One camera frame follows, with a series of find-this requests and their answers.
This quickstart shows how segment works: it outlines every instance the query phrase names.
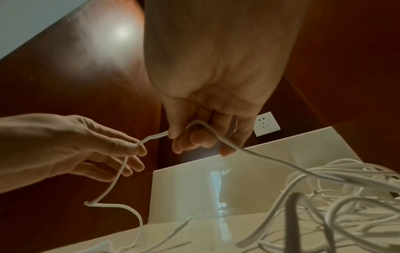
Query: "hand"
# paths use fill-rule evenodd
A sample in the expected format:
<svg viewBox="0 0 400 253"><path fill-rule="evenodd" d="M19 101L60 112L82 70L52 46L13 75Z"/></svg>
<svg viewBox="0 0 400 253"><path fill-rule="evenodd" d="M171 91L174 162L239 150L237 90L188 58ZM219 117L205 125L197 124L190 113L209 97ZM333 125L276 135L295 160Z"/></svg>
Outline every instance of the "hand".
<svg viewBox="0 0 400 253"><path fill-rule="evenodd" d="M61 174L83 175L102 182L114 176L84 160L118 170L129 156L124 176L141 171L137 156L146 155L139 140L81 116L27 114L0 118L0 192Z"/></svg>
<svg viewBox="0 0 400 253"><path fill-rule="evenodd" d="M186 125L201 119L242 146L278 84L308 0L146 2L145 62L170 124L172 149L211 147L217 138ZM221 155L234 152L223 146Z"/></svg>

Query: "wall socket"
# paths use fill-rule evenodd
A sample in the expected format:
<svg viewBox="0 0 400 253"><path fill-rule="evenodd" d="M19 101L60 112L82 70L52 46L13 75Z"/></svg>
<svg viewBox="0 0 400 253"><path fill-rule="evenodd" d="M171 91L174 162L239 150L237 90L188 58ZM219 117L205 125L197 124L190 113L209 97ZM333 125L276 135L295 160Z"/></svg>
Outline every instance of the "wall socket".
<svg viewBox="0 0 400 253"><path fill-rule="evenodd" d="M257 137L279 130L280 127L271 112L267 112L257 116L254 123L254 132Z"/></svg>

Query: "brown wooden panel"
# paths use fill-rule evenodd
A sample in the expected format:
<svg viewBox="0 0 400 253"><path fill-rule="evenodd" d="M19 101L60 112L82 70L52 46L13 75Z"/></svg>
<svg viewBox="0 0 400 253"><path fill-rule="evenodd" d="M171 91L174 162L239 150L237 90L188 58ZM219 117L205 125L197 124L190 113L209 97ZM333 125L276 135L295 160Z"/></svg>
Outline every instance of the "brown wooden panel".
<svg viewBox="0 0 400 253"><path fill-rule="evenodd" d="M285 75L367 162L398 169L400 2L313 1Z"/></svg>
<svg viewBox="0 0 400 253"><path fill-rule="evenodd" d="M158 133L161 105L144 68L143 23L141 7L128 0L89 1L70 13L0 60L0 117L79 114L138 139ZM122 177L104 198L135 208L145 222L158 141L146 147L146 170ZM107 186L63 175L1 194L1 251L40 252L137 227L125 210L83 205Z"/></svg>
<svg viewBox="0 0 400 253"><path fill-rule="evenodd" d="M327 126L285 77L281 79L274 93L261 109L260 114L266 112L272 112L281 130L260 137L256 137L253 132L244 147L279 140ZM161 112L160 130L168 130L168 121L164 109ZM172 152L171 144L172 140L167 138L160 140L158 169L217 155L220 147L220 144L218 144L210 149L198 148L177 155Z"/></svg>

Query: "electrical outlet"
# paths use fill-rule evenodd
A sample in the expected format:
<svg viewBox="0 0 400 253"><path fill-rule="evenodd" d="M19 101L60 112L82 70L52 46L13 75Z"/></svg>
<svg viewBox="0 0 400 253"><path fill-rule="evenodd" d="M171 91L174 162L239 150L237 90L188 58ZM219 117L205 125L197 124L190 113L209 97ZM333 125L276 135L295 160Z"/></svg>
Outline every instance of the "electrical outlet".
<svg viewBox="0 0 400 253"><path fill-rule="evenodd" d="M257 137L279 130L280 127L271 112L267 112L257 116L254 123L254 132Z"/></svg>

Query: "tangled cable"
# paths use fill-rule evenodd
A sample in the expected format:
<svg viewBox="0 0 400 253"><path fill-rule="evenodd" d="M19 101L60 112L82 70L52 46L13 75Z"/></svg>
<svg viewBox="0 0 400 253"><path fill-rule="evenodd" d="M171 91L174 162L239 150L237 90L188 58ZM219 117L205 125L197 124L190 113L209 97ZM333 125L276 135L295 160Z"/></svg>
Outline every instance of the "tangled cable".
<svg viewBox="0 0 400 253"><path fill-rule="evenodd" d="M215 131L212 127L210 127L207 123L201 120L192 121L187 127L190 128L193 125L201 125L212 134L214 134L220 141L234 148L235 150L248 154L253 157L257 157L259 159L264 159L270 162L278 163L286 166L292 170L295 170L292 175L288 176L286 183L286 188L281 192L280 196L276 200L276 202L272 205L269 210L266 219L261 223L261 225L256 228L248 237L243 239L242 241L236 243L236 246L239 248L247 247L253 242L258 242L258 244L262 247L266 247L269 249L274 249L282 252L303 252L303 253L316 253L323 250L328 251L329 253L335 253L336 247L335 245L339 242L345 240L351 240L355 244L359 245L362 248L373 252L379 253L394 253L398 252L390 245L383 245L378 243L373 243L371 241L363 239L362 234L365 233L371 227L386 224L388 222L393 222L394 220L400 219L400 208L396 207L400 205L400 200L395 198L383 198L383 197L362 197L362 193L366 189L374 189L385 192L395 192L400 193L399 181L397 178L393 177L397 175L397 173L391 171L390 169L369 163L361 163L352 159L341 159L334 161L332 163L327 164L326 166L316 167L311 169L303 169L294 164L268 157L266 155L261 155L250 150L243 149L229 139L220 135L217 131ZM163 132L157 135L151 135L138 142L138 145L144 144L145 142L164 137L168 134L168 132ZM132 249L136 242L138 241L141 230L143 227L143 221L140 214L135 211L133 208L126 205L119 204L102 204L98 203L107 193L114 187L117 182L119 176L124 169L128 157L125 157L115 179L110 184L108 189L103 192L99 197L90 202L85 202L87 206L93 207L116 207L123 208L134 213L140 222L139 233L136 239L128 246L117 249L116 253L121 253ZM311 182L312 178L317 179L317 187ZM292 189L298 185L298 183L306 181L306 183L310 186L312 193L309 195L303 195L301 193L292 193L290 192ZM322 182L332 182L339 185L343 185L342 191L335 190L327 190L322 188ZM300 234L298 226L293 226L293 228L286 229L285 241L290 242L290 245L286 243L285 247L275 245L272 243L265 242L264 239L271 228L271 225L275 218L280 215L285 209L279 208L283 205L285 199L286 202L286 218L288 220L292 220L291 224L298 224L297 220L297 209L303 210L307 213L308 217L314 221L316 224L320 224L324 226L324 234L326 237L326 242L323 242L319 245L316 245L312 248L301 250L300 246ZM316 207L313 204L313 201L323 201L328 204L327 209ZM367 210L370 207L380 207L388 210L387 213L365 213L360 210ZM349 233L343 228L341 228L337 220L340 216L345 214L356 214L362 217L374 218L373 221L368 221L367 223L361 225L358 228L357 233ZM188 221L185 221L182 225L180 225L175 231L173 231L170 235L166 237L165 240L157 243L156 245L144 249L142 251L138 251L135 253L146 253L150 252L163 243L171 239L174 235L176 235L180 230L182 230L187 224ZM334 237L334 231L341 235L341 237ZM94 252L91 248L82 253Z"/></svg>

